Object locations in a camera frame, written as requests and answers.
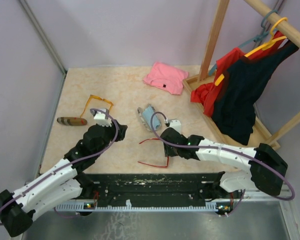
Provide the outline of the light blue cloth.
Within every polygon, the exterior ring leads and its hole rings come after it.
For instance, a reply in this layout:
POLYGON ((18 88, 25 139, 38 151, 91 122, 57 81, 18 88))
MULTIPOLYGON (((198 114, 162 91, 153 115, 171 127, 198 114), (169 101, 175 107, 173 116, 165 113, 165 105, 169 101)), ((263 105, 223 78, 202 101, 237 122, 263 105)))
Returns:
POLYGON ((142 112, 142 117, 144 118, 148 128, 150 129, 150 131, 152 130, 151 126, 153 126, 153 128, 157 131, 161 128, 162 123, 161 121, 158 119, 158 117, 156 115, 153 116, 152 115, 156 112, 155 108, 150 104, 147 106, 147 108, 145 108, 142 112))

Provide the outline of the map print glasses case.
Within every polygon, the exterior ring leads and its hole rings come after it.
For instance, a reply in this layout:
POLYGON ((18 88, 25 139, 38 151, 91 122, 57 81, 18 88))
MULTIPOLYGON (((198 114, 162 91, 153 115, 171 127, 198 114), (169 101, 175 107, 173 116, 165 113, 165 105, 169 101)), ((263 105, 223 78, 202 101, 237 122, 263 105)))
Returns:
POLYGON ((151 124, 155 131, 158 131, 162 127, 162 122, 158 119, 156 115, 153 117, 151 122, 151 117, 155 112, 156 110, 152 104, 148 104, 146 108, 137 108, 139 118, 149 132, 152 131, 151 124))

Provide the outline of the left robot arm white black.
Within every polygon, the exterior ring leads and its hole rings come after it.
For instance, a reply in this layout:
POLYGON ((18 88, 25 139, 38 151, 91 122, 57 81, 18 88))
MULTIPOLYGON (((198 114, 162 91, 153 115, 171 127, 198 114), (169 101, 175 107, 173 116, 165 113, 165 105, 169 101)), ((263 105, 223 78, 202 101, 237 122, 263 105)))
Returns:
POLYGON ((2 191, 0 226, 4 226, 11 237, 17 237, 57 205, 70 199, 91 197, 94 182, 84 170, 113 143, 122 141, 127 129, 127 125, 117 120, 106 126, 95 124, 50 170, 17 190, 2 191))

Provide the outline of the red sunglasses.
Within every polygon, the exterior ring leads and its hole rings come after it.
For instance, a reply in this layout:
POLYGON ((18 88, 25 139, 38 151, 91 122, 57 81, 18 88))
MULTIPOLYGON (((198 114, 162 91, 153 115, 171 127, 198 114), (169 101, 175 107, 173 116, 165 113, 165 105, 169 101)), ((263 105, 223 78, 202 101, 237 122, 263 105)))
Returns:
POLYGON ((169 167, 170 158, 165 156, 162 142, 157 137, 144 139, 138 144, 141 145, 141 155, 138 157, 138 164, 158 169, 167 169, 169 167))

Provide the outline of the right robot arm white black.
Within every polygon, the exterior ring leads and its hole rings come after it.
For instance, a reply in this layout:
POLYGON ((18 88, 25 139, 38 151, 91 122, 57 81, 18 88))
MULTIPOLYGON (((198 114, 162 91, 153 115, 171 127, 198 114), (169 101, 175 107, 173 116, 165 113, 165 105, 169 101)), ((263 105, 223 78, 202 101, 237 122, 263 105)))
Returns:
POLYGON ((268 144, 257 147, 221 144, 200 135, 185 137, 172 127, 164 130, 160 138, 168 157, 215 162, 237 169, 223 172, 213 185, 213 192, 219 198, 237 190, 259 190, 273 197, 281 193, 288 164, 268 144))

